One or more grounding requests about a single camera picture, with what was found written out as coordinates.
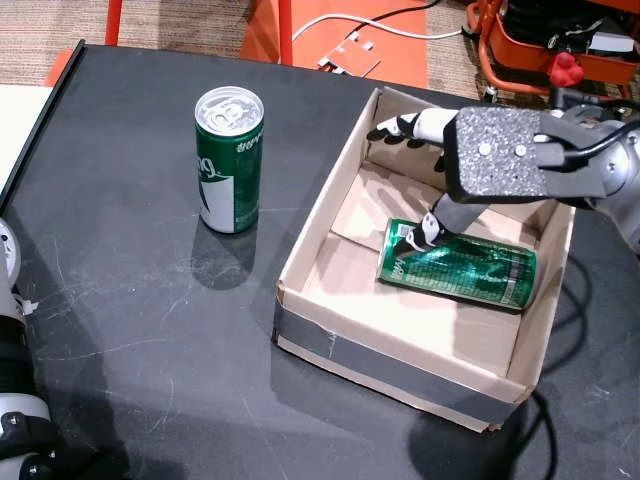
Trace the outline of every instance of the white cable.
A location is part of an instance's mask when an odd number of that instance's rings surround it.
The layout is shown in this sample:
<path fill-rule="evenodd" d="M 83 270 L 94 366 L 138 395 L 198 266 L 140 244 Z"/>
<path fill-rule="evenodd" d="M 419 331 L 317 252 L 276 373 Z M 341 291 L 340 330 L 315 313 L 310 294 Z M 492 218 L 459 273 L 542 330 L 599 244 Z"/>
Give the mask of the white cable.
<path fill-rule="evenodd" d="M 326 15 L 321 15 L 320 17 L 314 18 L 313 20 L 305 23 L 302 27 L 298 29 L 296 33 L 293 34 L 293 36 L 291 37 L 291 41 L 292 42 L 295 41 L 309 27 L 312 27 L 316 23 L 322 22 L 323 20 L 327 20 L 329 18 L 340 18 L 343 20 L 352 20 L 354 22 L 359 22 L 359 23 L 367 23 L 372 27 L 380 28 L 382 30 L 386 30 L 387 32 L 395 33 L 396 35 L 401 35 L 403 37 L 410 37 L 410 38 L 418 38 L 420 40 L 439 40 L 441 38 L 454 37 L 462 33 L 462 30 L 456 30 L 455 32 L 440 33 L 437 35 L 420 35 L 419 33 L 405 32 L 403 30 L 398 30 L 396 28 L 390 27 L 383 23 L 378 23 L 364 17 L 356 17 L 354 15 L 345 15 L 343 13 L 327 13 Z"/>

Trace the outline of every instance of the aluminum can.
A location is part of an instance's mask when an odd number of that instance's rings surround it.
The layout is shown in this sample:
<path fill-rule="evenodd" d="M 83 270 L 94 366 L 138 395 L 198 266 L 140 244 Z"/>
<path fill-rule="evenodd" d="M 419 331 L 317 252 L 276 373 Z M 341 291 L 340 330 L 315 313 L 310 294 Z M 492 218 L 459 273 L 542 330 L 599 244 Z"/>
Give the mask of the aluminum can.
<path fill-rule="evenodd" d="M 535 252 L 462 234 L 428 252 L 394 257 L 394 245 L 416 225 L 389 220 L 378 280 L 513 310 L 531 303 L 539 270 Z"/>
<path fill-rule="evenodd" d="M 196 104 L 200 216 L 213 230 L 236 233 L 258 219 L 264 106 L 241 87 L 220 87 Z"/>

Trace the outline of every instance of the black table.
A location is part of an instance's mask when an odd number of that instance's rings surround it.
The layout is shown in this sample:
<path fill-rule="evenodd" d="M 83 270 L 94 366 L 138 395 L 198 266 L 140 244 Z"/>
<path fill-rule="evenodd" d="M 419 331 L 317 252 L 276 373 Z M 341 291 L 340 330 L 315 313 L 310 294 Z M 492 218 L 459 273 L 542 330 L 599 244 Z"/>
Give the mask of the black table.
<path fill-rule="evenodd" d="M 260 220 L 237 236 L 197 216 L 193 107 L 226 84 L 267 112 Z M 40 301 L 29 318 L 39 385 L 74 463 L 94 462 L 86 478 L 539 479 L 546 427 L 557 478 L 640 476 L 640 272 L 593 213 L 577 217 L 539 387 L 552 422 L 530 401 L 478 435 L 271 343 L 275 281 L 378 85 L 80 48 L 4 215 L 23 249 L 19 287 Z"/>

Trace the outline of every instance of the open cardboard box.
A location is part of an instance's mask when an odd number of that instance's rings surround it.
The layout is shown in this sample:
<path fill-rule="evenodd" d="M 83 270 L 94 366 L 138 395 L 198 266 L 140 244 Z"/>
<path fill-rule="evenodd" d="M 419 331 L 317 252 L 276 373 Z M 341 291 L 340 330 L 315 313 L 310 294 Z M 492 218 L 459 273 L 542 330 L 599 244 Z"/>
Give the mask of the open cardboard box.
<path fill-rule="evenodd" d="M 439 149 L 366 141 L 372 125 L 429 106 L 375 90 L 277 285 L 274 340 L 330 372 L 476 431 L 501 425 L 538 382 L 573 228 L 554 200 L 495 205 L 467 230 L 538 253 L 520 314 L 376 281 L 389 218 L 419 221 L 444 188 Z"/>

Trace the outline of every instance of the carpet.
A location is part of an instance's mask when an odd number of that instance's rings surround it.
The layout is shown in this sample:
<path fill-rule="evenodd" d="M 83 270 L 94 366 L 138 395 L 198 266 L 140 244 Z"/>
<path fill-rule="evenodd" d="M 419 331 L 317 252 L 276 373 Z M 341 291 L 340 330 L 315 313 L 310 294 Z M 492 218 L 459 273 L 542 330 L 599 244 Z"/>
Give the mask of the carpet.
<path fill-rule="evenodd" d="M 443 0 L 427 15 L 428 32 L 459 28 L 468 3 Z M 124 0 L 120 45 L 235 57 L 251 4 L 251 0 Z M 80 38 L 103 43 L 106 6 L 106 0 L 0 2 L 0 83 L 40 85 L 59 50 L 73 48 Z M 429 88 L 470 98 L 481 96 L 486 82 L 471 40 L 457 36 L 430 41 L 427 52 Z M 588 87 L 617 94 L 612 85 Z M 632 91 L 640 98 L 638 75 Z M 528 95 L 501 92 L 500 99 L 507 104 L 544 106 L 540 98 Z"/>

